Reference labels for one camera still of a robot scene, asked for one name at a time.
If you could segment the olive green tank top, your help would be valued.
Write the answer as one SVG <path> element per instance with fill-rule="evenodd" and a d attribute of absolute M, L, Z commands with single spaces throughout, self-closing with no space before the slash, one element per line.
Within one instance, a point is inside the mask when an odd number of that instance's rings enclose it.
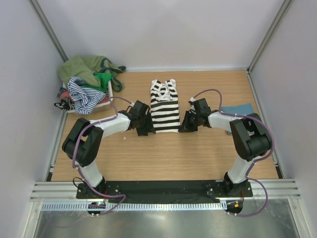
<path fill-rule="evenodd" d="M 113 90 L 120 92 L 123 83 L 117 79 L 117 76 L 125 71 L 125 66 L 116 66 L 105 56 L 75 56 L 62 64 L 57 73 L 64 84 L 77 76 L 87 85 L 97 88 L 102 86 L 101 78 L 106 77 L 110 79 Z"/>

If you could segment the bright green tank top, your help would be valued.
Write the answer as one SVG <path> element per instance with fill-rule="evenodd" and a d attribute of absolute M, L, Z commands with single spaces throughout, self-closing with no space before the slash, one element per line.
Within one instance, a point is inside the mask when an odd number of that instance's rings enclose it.
<path fill-rule="evenodd" d="M 100 86 L 93 86 L 90 84 L 82 84 L 81 87 L 92 88 L 99 91 L 105 91 L 108 88 L 108 82 L 113 79 L 113 75 L 111 73 L 98 73 L 93 72 L 93 75 L 99 80 Z"/>

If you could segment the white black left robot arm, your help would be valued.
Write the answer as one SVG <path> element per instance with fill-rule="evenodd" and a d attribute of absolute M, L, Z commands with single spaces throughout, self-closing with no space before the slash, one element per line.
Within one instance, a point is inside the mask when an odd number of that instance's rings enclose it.
<path fill-rule="evenodd" d="M 95 161 L 102 139 L 118 132 L 135 129 L 139 136 L 154 131 L 150 107 L 141 101 L 131 104 L 126 110 L 99 120 L 80 118 L 62 144 L 63 152 L 72 160 L 94 198 L 119 198 L 121 195 L 106 195 L 106 181 Z"/>

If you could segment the black white striped tank top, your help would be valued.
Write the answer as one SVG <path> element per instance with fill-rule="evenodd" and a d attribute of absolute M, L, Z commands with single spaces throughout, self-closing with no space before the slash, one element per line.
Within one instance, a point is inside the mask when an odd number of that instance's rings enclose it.
<path fill-rule="evenodd" d="M 180 112 L 176 81 L 153 80 L 150 88 L 151 119 L 155 133 L 177 133 Z"/>

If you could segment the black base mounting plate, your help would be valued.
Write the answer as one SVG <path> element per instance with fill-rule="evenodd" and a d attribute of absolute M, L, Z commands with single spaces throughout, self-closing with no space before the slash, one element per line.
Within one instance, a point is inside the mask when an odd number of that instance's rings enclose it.
<path fill-rule="evenodd" d="M 107 195 L 126 195 L 127 203 L 171 203 L 198 198 L 252 197 L 249 182 L 229 193 L 221 180 L 108 181 L 102 188 Z"/>

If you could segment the white laundry basket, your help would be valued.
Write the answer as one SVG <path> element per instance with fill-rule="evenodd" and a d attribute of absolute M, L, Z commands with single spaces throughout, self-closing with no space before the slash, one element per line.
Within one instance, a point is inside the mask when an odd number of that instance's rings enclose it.
<path fill-rule="evenodd" d="M 109 100 L 109 98 L 112 96 L 113 96 L 112 83 L 111 81 L 109 81 L 105 99 L 101 101 L 99 104 L 97 104 L 91 113 L 108 110 L 111 107 L 111 102 L 112 102 L 112 99 Z"/>

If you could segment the aluminium frame rail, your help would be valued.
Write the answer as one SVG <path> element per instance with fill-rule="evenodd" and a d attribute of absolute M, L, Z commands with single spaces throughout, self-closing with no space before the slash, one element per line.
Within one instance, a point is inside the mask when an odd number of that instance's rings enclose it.
<path fill-rule="evenodd" d="M 180 181 L 108 181 L 105 194 L 125 194 L 132 202 L 163 201 L 169 203 L 173 198 L 195 199 L 279 199 L 300 198 L 300 193 L 293 179 L 251 179 L 243 188 L 227 192 L 221 180 L 180 180 Z M 74 182 L 38 182 L 31 193 L 32 201 L 71 201 L 100 199 L 101 196 L 91 191 L 80 181 Z"/>

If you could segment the zebra print tank top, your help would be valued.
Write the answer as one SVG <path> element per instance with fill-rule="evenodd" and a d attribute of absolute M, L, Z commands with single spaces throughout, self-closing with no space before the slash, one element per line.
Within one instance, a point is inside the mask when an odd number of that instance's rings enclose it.
<path fill-rule="evenodd" d="M 64 112 L 72 111 L 75 109 L 75 105 L 70 98 L 63 98 L 58 103 L 54 103 L 54 106 Z"/>

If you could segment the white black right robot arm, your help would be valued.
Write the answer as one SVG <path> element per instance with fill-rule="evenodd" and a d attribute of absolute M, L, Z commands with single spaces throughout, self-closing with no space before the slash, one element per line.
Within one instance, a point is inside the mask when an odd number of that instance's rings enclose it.
<path fill-rule="evenodd" d="M 237 158 L 224 175 L 223 190 L 228 196 L 239 194 L 248 181 L 254 162 L 273 148 L 271 133 L 258 114 L 239 115 L 211 110 L 204 98 L 191 98 L 189 104 L 191 109 L 185 112 L 178 131 L 195 132 L 199 126 L 205 126 L 231 133 Z"/>

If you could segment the blue white striped tank top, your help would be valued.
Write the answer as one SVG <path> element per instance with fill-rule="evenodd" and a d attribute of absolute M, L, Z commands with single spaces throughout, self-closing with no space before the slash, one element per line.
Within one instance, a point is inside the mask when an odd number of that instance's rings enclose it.
<path fill-rule="evenodd" d="M 90 87 L 84 87 L 86 81 L 73 76 L 67 83 L 70 98 L 74 101 L 74 108 L 79 115 L 88 115 L 105 97 L 105 92 Z"/>

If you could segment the red tank top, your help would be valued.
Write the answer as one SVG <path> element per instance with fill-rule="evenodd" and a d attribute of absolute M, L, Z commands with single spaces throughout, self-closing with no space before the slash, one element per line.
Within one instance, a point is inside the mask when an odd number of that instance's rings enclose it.
<path fill-rule="evenodd" d="M 70 93 L 64 87 L 60 87 L 59 92 L 57 94 L 57 97 L 60 98 L 60 99 L 69 99 L 71 101 Z"/>

